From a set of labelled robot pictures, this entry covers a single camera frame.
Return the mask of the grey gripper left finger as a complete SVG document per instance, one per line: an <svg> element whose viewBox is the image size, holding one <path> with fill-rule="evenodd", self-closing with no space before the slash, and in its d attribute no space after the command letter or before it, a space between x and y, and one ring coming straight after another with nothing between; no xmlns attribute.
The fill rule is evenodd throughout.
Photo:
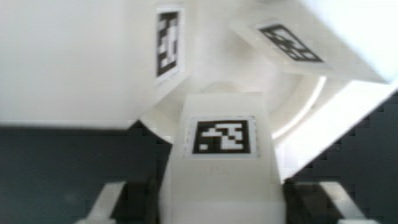
<svg viewBox="0 0 398 224"><path fill-rule="evenodd" d="M106 183L86 217L72 224L158 224L156 181Z"/></svg>

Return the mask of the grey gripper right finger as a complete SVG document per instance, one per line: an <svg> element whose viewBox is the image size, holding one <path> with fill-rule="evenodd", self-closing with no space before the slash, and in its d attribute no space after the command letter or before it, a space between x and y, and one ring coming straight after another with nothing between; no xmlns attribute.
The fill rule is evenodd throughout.
<svg viewBox="0 0 398 224"><path fill-rule="evenodd" d="M380 224L333 181L284 180L285 224Z"/></svg>

